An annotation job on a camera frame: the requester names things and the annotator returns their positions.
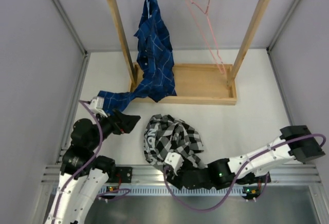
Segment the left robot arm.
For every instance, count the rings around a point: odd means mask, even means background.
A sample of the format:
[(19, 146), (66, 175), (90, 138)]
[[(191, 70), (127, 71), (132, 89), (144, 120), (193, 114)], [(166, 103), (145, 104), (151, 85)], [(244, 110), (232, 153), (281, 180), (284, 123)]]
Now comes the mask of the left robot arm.
[(85, 222), (102, 186), (118, 176), (114, 159), (98, 155), (102, 142), (111, 134), (129, 134), (140, 120), (118, 110), (110, 116), (92, 117), (93, 121), (83, 118), (74, 123), (46, 223)]

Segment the black white checkered shirt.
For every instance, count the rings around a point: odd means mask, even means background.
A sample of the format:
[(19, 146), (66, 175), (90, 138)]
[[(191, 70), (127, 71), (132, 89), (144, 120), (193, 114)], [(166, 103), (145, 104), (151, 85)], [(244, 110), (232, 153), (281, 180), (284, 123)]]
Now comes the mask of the black white checkered shirt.
[(185, 121), (170, 115), (153, 115), (144, 131), (143, 152), (146, 162), (162, 170), (167, 154), (175, 152), (188, 166), (202, 169), (205, 164), (197, 155), (204, 151), (198, 131)]

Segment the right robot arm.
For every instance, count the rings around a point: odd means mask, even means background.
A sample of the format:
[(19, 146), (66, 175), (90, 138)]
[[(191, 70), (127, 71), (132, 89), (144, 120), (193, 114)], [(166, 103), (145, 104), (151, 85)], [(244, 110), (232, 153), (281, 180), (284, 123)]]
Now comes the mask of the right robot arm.
[(286, 126), (281, 134), (265, 146), (240, 156), (215, 160), (204, 168), (187, 166), (178, 153), (168, 154), (163, 167), (164, 178), (178, 189), (225, 189), (233, 183), (263, 182), (273, 168), (290, 161), (302, 163), (325, 155), (306, 125)]

